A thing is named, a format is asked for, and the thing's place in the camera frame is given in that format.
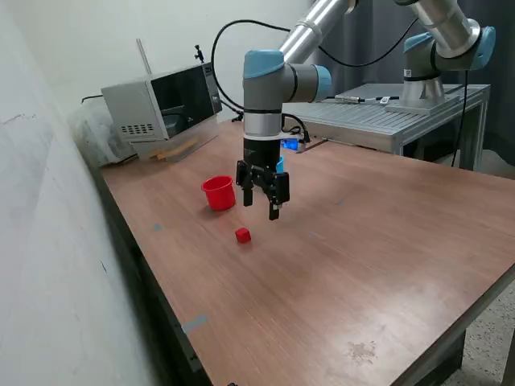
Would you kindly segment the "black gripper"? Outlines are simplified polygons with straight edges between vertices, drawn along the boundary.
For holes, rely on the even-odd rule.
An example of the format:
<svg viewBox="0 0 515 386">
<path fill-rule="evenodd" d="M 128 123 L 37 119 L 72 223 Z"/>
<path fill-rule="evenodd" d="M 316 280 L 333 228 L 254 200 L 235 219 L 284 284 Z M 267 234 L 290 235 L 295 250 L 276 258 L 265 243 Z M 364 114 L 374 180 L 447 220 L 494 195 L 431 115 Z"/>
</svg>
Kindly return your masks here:
<svg viewBox="0 0 515 386">
<path fill-rule="evenodd" d="M 237 162 L 236 184 L 243 192 L 243 205 L 253 205 L 253 187 L 257 184 L 258 172 L 253 166 L 266 170 L 262 190 L 269 200 L 269 219 L 277 220 L 281 206 L 290 200 L 290 179 L 287 172 L 277 173 L 281 141 L 257 141 L 244 139 L 244 160 Z"/>
</svg>

